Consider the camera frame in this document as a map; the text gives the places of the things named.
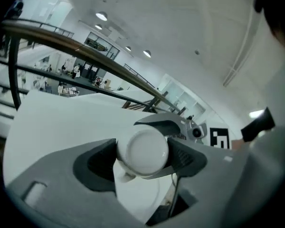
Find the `person's right forearm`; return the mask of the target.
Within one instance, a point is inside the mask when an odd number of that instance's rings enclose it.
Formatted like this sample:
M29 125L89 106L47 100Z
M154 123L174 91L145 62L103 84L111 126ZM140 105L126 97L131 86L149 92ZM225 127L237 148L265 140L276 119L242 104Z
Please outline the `person's right forearm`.
M240 140L232 140L232 141L231 141L232 150L238 150L244 143L245 143L245 142L244 142L243 139L240 139Z

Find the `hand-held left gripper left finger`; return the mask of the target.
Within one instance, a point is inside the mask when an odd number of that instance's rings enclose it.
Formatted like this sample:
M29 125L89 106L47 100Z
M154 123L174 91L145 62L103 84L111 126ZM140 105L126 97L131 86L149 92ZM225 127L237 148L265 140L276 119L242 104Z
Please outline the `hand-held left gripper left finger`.
M6 188L38 228L143 228L117 200L115 139L45 155Z

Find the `black balcony railing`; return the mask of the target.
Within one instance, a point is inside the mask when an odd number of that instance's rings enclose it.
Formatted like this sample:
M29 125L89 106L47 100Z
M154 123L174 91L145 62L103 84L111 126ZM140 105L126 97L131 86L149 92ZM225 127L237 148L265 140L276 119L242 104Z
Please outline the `black balcony railing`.
M142 80L143 82L145 82L146 84L148 84L149 86L154 88L154 85L152 85L148 80L146 80L144 77L142 77L137 71L135 71L134 69L132 69L130 66L128 66L127 64L124 64L123 66L127 71L129 71L131 74L135 75L137 78L139 78L140 80Z

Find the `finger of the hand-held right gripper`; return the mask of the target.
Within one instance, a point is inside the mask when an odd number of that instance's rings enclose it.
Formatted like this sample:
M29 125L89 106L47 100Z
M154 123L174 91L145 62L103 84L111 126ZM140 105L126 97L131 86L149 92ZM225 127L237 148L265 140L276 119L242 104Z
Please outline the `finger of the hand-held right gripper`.
M187 139L187 137L181 133L179 128L175 128L175 127L166 128L165 136L167 136L168 138Z
M153 127L186 127L186 119L177 114L152 114L134 123L134 125L139 124L145 124Z

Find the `white cup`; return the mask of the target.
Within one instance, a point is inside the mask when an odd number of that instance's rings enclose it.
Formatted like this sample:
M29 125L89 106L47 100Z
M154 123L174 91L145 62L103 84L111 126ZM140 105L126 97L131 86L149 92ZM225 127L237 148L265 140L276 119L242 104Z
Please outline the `white cup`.
M118 180L126 183L136 177L149 178L167 163L169 147L162 133L140 124L125 130L116 140L116 159L123 169Z

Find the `bright ceiling light panel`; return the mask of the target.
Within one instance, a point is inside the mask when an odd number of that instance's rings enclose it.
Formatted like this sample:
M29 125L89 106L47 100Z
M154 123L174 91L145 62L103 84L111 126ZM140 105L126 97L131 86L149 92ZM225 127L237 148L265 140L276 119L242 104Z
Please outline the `bright ceiling light panel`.
M251 119L256 119L264 113L264 109L250 112L248 115Z

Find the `black railing with wooden handrail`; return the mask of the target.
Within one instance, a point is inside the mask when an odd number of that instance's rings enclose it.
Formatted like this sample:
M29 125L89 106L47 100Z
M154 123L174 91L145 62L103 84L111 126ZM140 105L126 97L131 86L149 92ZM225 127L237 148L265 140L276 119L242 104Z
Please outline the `black railing with wooden handrail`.
M0 26L0 32L3 32L4 34L9 35L11 37L9 57L7 60L0 59L0 64L7 66L9 70L9 86L7 87L7 89L11 91L13 99L12 107L18 109L21 104L19 95L27 94L27 90L21 89L18 86L17 71L22 70L38 76L44 76L59 82L78 86L96 93L124 100L125 107L128 107L130 105L141 105L144 107L143 110L145 112L156 113L158 111L162 112L164 110L162 108L157 107L158 103L163 102L168 105L172 109L172 112L176 113L177 115L181 115L185 111L185 107L179 109L177 106L171 103L165 95L160 94L157 90L140 80L135 75L131 74L124 67L120 66L118 63L95 51L94 49L91 49L85 46L84 44L73 40L71 37L66 37L63 34L56 33L55 31L46 30L41 26L35 27L26 23L27 20L25 19L10 19L2 21ZM76 58L82 59L90 65L96 66L99 69L103 69L106 72L109 72L121 78L122 80L125 80L126 82L138 87L139 89L151 95L152 99L150 101L142 102L134 98L123 96L119 93L102 89L87 83L80 83L66 76L60 76L49 71L20 65L18 63L18 52L21 39L36 42L38 44L48 46L50 48L67 53Z

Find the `black body-worn device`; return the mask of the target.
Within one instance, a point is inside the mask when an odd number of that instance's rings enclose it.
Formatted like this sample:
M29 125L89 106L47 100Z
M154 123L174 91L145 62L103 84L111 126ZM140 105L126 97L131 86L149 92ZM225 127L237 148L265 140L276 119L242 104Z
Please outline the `black body-worn device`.
M260 132L271 130L274 127L275 122L267 107L259 117L241 129L242 139L244 142L251 142L258 136Z

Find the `black framed glass window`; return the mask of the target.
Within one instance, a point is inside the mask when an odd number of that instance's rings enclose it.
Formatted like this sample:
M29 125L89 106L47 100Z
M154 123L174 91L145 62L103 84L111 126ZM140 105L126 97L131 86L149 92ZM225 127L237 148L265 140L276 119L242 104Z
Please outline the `black framed glass window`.
M90 32L86 38L85 44L112 60L115 60L116 56L120 52L119 49L92 32Z

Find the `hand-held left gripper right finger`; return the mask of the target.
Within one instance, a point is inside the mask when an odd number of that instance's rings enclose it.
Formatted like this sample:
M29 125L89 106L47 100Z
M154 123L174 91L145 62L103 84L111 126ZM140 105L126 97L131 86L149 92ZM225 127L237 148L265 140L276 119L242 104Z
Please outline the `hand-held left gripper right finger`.
M242 215L229 205L249 148L240 151L168 138L171 156L164 173L175 188L170 205L160 205L146 222L151 228L224 228L228 218Z

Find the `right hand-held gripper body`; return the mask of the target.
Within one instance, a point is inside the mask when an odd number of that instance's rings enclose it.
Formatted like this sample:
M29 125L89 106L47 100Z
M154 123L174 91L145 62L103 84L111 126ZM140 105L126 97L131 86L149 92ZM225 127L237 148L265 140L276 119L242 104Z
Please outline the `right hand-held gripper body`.
M228 128L216 122L190 123L187 139L215 148L229 149Z

